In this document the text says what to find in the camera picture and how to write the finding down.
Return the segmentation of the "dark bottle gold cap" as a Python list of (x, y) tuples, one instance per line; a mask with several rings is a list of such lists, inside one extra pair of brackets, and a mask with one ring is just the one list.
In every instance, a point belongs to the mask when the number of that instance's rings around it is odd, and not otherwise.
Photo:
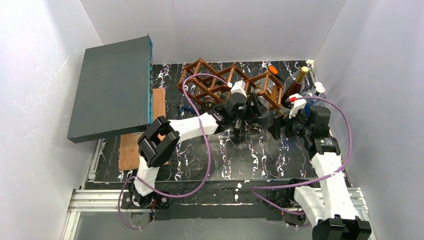
[(296, 78), (295, 82), (293, 82), (291, 84), (291, 86), (287, 89), (285, 94), (282, 95), (281, 104), (284, 108), (290, 108), (289, 107), (289, 97), (291, 95), (301, 93), (305, 79), (306, 79), (306, 76), (308, 75), (308, 72), (309, 72), (309, 68), (307, 66), (302, 66), (300, 73), (299, 73), (298, 77)]

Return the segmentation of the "clear bottle white neck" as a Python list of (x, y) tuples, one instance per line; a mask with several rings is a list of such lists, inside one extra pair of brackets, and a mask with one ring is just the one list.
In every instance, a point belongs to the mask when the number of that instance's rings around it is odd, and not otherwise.
[(321, 94), (323, 94), (326, 91), (325, 87), (323, 86), (323, 84), (319, 81), (315, 82), (312, 89), (309, 89), (305, 92), (306, 95), (312, 96), (312, 95), (316, 95), (319, 96)]

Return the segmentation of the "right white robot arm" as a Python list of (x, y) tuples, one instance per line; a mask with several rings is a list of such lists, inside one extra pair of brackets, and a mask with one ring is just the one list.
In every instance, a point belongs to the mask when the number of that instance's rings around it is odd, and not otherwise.
[(369, 221), (361, 219), (355, 208), (344, 175), (341, 150), (336, 138), (330, 135), (331, 111), (313, 105), (309, 114), (299, 109), (295, 116), (276, 115), (268, 131), (274, 138), (285, 130), (286, 137), (303, 138), (312, 165), (319, 177), (322, 198), (309, 184), (297, 186), (294, 200), (300, 204), (312, 226), (314, 240), (367, 240), (372, 234)]

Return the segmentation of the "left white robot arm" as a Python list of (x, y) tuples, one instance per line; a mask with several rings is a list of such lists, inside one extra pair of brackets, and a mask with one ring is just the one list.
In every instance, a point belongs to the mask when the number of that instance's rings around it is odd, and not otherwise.
[(132, 193), (144, 198), (153, 193), (160, 166), (167, 162), (175, 147), (186, 140), (221, 133), (229, 127), (241, 131), (245, 120), (257, 121), (268, 108), (251, 92), (234, 93), (225, 103), (213, 106), (200, 116), (167, 120), (159, 116), (138, 139), (139, 167)]

